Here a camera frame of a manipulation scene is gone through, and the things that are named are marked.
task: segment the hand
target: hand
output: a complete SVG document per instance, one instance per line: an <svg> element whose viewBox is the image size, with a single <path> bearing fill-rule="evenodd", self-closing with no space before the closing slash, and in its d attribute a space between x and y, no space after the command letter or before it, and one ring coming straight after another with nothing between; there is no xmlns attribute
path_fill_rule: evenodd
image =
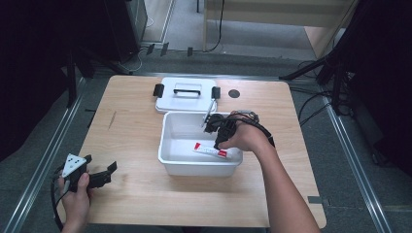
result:
<svg viewBox="0 0 412 233"><path fill-rule="evenodd" d="M90 207L90 201L86 190L88 182L88 173L83 173L78 181L77 192L68 191L62 198L64 210L66 212L66 222L62 232L82 232L85 229L88 209ZM58 185L60 187L60 194L63 194L63 178L59 178Z"/></svg>
<svg viewBox="0 0 412 233"><path fill-rule="evenodd" d="M246 116L236 115L233 117L241 118ZM238 120L236 121L236 133L226 142L220 143L219 148L238 148L240 150L253 151L256 153L259 149L266 147L267 145L271 147L266 136L264 136L260 129Z"/></svg>

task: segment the white plastic box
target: white plastic box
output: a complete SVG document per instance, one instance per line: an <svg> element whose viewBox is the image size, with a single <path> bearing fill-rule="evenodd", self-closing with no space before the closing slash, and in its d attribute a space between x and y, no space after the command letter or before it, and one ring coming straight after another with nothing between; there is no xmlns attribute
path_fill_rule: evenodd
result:
<svg viewBox="0 0 412 233"><path fill-rule="evenodd" d="M212 147L217 137L217 133L205 133L204 127L200 127L204 115L199 112L168 112L164 115L158 160L169 175L229 177L242 163L243 151L240 149L226 150L228 158L194 151L196 143Z"/></svg>

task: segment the red toothpaste tube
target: red toothpaste tube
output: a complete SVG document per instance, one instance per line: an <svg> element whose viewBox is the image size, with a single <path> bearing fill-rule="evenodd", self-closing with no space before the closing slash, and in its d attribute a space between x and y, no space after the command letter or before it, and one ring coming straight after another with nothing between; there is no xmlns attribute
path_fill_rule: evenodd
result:
<svg viewBox="0 0 412 233"><path fill-rule="evenodd" d="M199 153L204 153L204 154L215 155L221 158L227 158L227 151L216 150L215 148L203 146L199 143L196 143L196 145L194 145L194 151L199 152Z"/></svg>

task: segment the black clip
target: black clip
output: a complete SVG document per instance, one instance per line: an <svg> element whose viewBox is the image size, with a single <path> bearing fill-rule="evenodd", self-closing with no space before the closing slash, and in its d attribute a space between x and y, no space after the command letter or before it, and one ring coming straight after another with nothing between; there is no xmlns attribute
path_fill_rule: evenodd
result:
<svg viewBox="0 0 412 233"><path fill-rule="evenodd" d="M193 55L193 47L189 47L188 48L188 56L192 56Z"/></svg>
<svg viewBox="0 0 412 233"><path fill-rule="evenodd" d="M86 166L91 162L91 155L87 155L85 159L86 163L69 175L69 190L72 192L77 192L79 178L86 172ZM89 175L89 183L87 188L102 187L104 184L110 183L112 181L112 173L114 173L117 169L118 164L117 162L114 162L107 168L107 171Z"/></svg>
<svg viewBox="0 0 412 233"><path fill-rule="evenodd" d="M212 87L212 99L220 99L221 98L221 88L218 86Z"/></svg>
<svg viewBox="0 0 412 233"><path fill-rule="evenodd" d="M152 52L154 52L154 48L155 48L155 44L151 44L151 45L148 47L148 50L147 50L147 52L146 52L146 55L149 55L149 54L151 54Z"/></svg>
<svg viewBox="0 0 412 233"><path fill-rule="evenodd" d="M163 48L161 49L160 56L166 55L168 47L169 47L169 43L163 44Z"/></svg>
<svg viewBox="0 0 412 233"><path fill-rule="evenodd" d="M158 83L154 86L154 96L157 96L158 98L163 97L163 91L164 91L164 84Z"/></svg>

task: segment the gray floor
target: gray floor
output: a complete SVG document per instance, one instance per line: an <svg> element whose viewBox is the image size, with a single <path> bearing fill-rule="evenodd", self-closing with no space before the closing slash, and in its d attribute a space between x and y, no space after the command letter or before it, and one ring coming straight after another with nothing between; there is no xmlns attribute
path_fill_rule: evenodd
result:
<svg viewBox="0 0 412 233"><path fill-rule="evenodd" d="M170 49L202 49L203 7L200 5L200 13L197 13L195 4L176 0L164 40L165 43L170 43ZM219 39L219 22L208 20L208 28L207 49L211 49ZM315 59L315 53L302 26L267 23L225 21L222 25L220 45L213 52L298 60Z"/></svg>
<svg viewBox="0 0 412 233"><path fill-rule="evenodd" d="M143 41L147 43L163 43L169 18L172 13L173 0L145 0L146 11L148 13L148 23L146 26Z"/></svg>
<svg viewBox="0 0 412 233"><path fill-rule="evenodd" d="M176 6L181 10L187 9L189 16L196 14L195 1L177 0ZM173 29L179 28L176 25L178 20L175 19L185 18L182 16L183 13L179 13L176 8L173 9L165 41L170 43L169 48L176 45L174 48L176 50L184 50L188 45L195 48L200 47L197 40L183 43L183 39L180 38L187 37L179 37L179 35L186 35L188 32L179 31L183 29ZM269 52L273 55L268 55L269 53L266 55L261 55L261 53L260 55L252 53L248 53L247 56L245 54L239 55L244 52L243 49L238 52L233 50L221 54L221 51L230 48L230 41L234 40L233 38L225 38L222 50L214 54L196 53L191 57L187 57L184 52L177 51L169 51L165 56L160 56L158 50L155 50L151 55L141 53L140 57L143 65L139 70L134 71L133 75L148 73L205 74L207 78L208 75L217 74L236 76L235 78L238 79L245 79L247 76L249 79L276 81L276 77L295 71L301 61L314 59L314 56L311 57L307 53L307 38L298 32L293 35L295 36L288 38L287 41L298 43L298 45L293 45L293 43L290 45L290 48L296 51L289 50L286 47L286 50L277 50L275 53ZM258 38L260 36L250 38L239 44L248 45L248 43L257 41ZM302 49L302 56L300 57L299 48ZM138 56L136 55L123 65L130 69L140 67ZM98 107L107 81L114 75L113 72L98 64L96 68L98 72L94 79L87 80L85 96L56 153L51 165L52 170L64 161L69 152L77 153L81 149L87 133L87 125L92 119L92 113L86 112L85 109L96 109ZM291 82L291 86L318 90L311 78L300 78ZM292 92L297 111L310 96L305 93ZM5 229L10 217L13 215L20 195L27 187L43 153L47 149L53 132L66 111L66 101L67 93L64 93L54 103L42 121L39 122L23 147L0 163L0 182L2 184L0 187L1 230ZM321 98L313 100L306 107L302 118L309 117L323 105ZM375 165L370 150L354 120L348 116L342 117L342 120L393 231L410 232L410 229L412 229L412 221L410 220L412 219L412 195L410 195L412 193L412 178L403 174L396 167L382 168ZM327 112L321 112L309 120L302 126L302 133L317 185L324 200L327 226L322 231L377 232ZM47 178L42 184L21 232L57 232L52 220L49 182L50 180ZM91 224L86 232L120 232L120 228L114 225Z"/></svg>

